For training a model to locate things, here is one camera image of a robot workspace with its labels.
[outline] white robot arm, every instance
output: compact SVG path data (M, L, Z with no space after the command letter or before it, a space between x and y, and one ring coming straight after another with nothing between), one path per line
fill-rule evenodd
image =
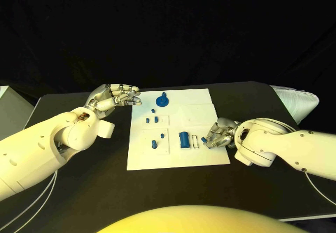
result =
M142 105L139 88L102 85L86 106L34 125L0 141L0 201L40 183L86 150L115 124L102 120L116 106Z
M334 134L296 131L288 124L267 118L244 123L220 118L204 144L210 148L237 146L236 158L249 166L272 166L276 156L280 156L299 171L336 180Z

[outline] white paper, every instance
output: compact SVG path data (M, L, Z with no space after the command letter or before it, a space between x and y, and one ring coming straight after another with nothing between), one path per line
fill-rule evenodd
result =
M164 92L169 104L159 107L156 99ZM132 112L128 170L230 164L226 147L208 149L201 141L217 121L210 90L151 91L142 92L140 97L143 105L133 106ZM190 133L190 149L181 148L179 133L184 131ZM198 149L192 146L194 135ZM152 140L158 142L158 149L152 148Z

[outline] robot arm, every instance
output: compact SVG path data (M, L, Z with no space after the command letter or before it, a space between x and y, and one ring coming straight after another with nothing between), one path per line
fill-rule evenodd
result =
M102 120L116 106L142 105L139 88L100 86L86 106L63 113L0 141L0 201L40 183L86 150L115 124Z
M231 142L239 151L236 158L249 166L272 166L276 156L301 171L336 180L336 135L314 131L296 131L288 124L259 118L228 127L224 134L233 136Z

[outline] white cable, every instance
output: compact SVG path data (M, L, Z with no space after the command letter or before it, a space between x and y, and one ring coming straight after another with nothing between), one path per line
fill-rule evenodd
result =
M54 183L53 183L53 187L51 187L51 192L50 192L50 194L48 194L48 198L47 198L47 200L45 200L45 202L44 202L44 204L42 204L40 210L37 211L35 215L32 216L32 218L29 219L29 221L22 225L22 227L15 231L15 233L16 233L16 232L25 227L25 225L31 222L31 220L32 220L32 219L35 218L35 216L38 215L38 213L40 213L42 207L45 206L45 203L47 203L47 201L48 201L48 199L50 199L50 196L51 196L51 193L53 193L53 190L54 190L54 186L55 186L55 183L57 183L57 177L58 177L58 171L55 171L55 179L54 179Z
M53 177L53 179L51 179L51 182L50 182L47 188L45 188L44 192L41 193L38 199L37 199L37 200L34 201L34 203L27 207L27 209L19 213L19 215L9 221L9 223L0 228L0 231L12 224L12 222L14 222L14 221L25 214L25 212L31 209L31 207L34 206L34 204L37 203L37 201L41 199L42 195L45 194L45 192L47 192L47 190L48 190L48 188L50 188L50 186L51 186L53 181L54 181L54 182L57 181L57 176L58 176L58 171L55 171L54 177Z
M314 185L314 182L311 180L311 177L309 177L309 174L305 172L306 176L308 176L308 179L311 181L311 184ZM336 203L325 196L325 194L321 192L321 190L316 188L316 186L314 185L315 189L318 190L319 194L324 196L324 198L334 204L336 205Z

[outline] black table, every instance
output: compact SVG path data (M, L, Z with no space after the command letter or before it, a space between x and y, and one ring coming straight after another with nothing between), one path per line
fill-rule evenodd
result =
M152 90L197 88L210 89L220 117L241 122L266 117L298 128L276 92L263 83ZM44 96L28 127L83 106L89 94ZM246 166L234 158L237 150L228 149L230 165L128 171L132 107L119 107L104 120L116 124L112 139L99 137L94 145L60 169L48 203L22 232L93 233L128 216L174 205L227 206L277 219L336 213L336 207L315 191L305 173L295 170L282 158L272 167ZM0 225L37 199L50 179L0 202ZM314 175L312 180L322 192L336 197L335 182ZM9 232L27 222L44 201L45 197L6 228Z

